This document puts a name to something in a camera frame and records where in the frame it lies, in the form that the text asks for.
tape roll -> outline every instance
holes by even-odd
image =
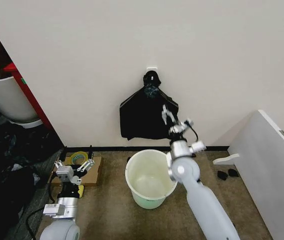
[[[83,159],[83,161],[81,161],[80,163],[76,163],[78,159]],[[82,165],[85,161],[87,161],[87,159],[88,159],[87,152],[78,151],[78,152],[73,153],[70,158],[66,159],[65,164],[66,165],[74,165],[74,164]]]

white flower pot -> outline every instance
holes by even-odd
[[[39,119],[13,76],[0,79],[0,112],[15,123],[30,123]]]

baseboard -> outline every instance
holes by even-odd
[[[110,152],[110,151],[124,151],[124,152],[136,152],[145,149],[154,149],[162,152],[170,151],[169,146],[84,146],[84,147],[66,147],[68,153],[74,153],[78,151],[84,152]],[[207,151],[226,151],[228,146],[207,146]]]

cardboard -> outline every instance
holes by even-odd
[[[91,187],[91,186],[97,186],[98,185],[98,180],[101,176],[102,172],[102,164],[103,160],[101,156],[95,156],[93,157],[93,160],[95,164],[92,166],[92,168],[88,171],[88,173],[81,177],[82,179],[82,184],[86,187]],[[62,183],[58,177],[54,178],[52,181],[52,186],[61,186]]]

black cable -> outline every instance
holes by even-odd
[[[185,124],[188,125],[189,128],[195,133],[195,136],[196,136],[196,141],[195,142],[197,142],[198,141],[198,135],[197,135],[196,131],[192,128],[192,126],[187,121],[185,122]]]
[[[196,142],[198,141],[198,135],[196,133],[196,131],[190,126],[190,128],[192,129],[192,131],[195,133],[195,136],[196,136]]]
[[[49,180],[49,183],[48,183],[48,189],[47,189],[47,191],[48,191],[48,197],[49,197],[50,200],[52,201],[51,204],[54,204],[54,203],[55,203],[55,200],[54,200],[54,198],[53,198],[53,196],[52,196],[52,192],[51,192],[51,186],[52,186],[52,181],[53,181],[53,179],[54,179],[56,176],[57,176],[57,175],[56,175],[56,172],[53,172],[52,175],[51,175],[51,178],[50,178],[50,180]],[[30,227],[30,224],[29,224],[30,217],[33,216],[33,215],[35,215],[36,213],[38,213],[38,212],[44,210],[44,208],[45,208],[45,206],[44,206],[44,207],[41,207],[41,208],[39,208],[39,209],[37,209],[37,210],[35,210],[35,211],[33,211],[33,212],[31,212],[31,214],[29,214],[28,217],[26,218],[26,228],[27,228],[28,232],[30,233],[30,235],[32,236],[33,240],[36,240],[36,236],[35,236],[33,230],[32,230],[31,227]]]
[[[41,207],[40,209],[37,209],[36,211],[33,211],[31,214],[28,215],[28,217],[26,218],[26,228],[28,230],[28,232],[30,233],[30,235],[32,236],[32,239],[33,240],[36,240],[36,236],[33,232],[33,230],[31,229],[30,227],[30,224],[29,224],[29,219],[31,216],[33,216],[34,214],[38,213],[39,211],[42,211],[44,210],[45,207]]]

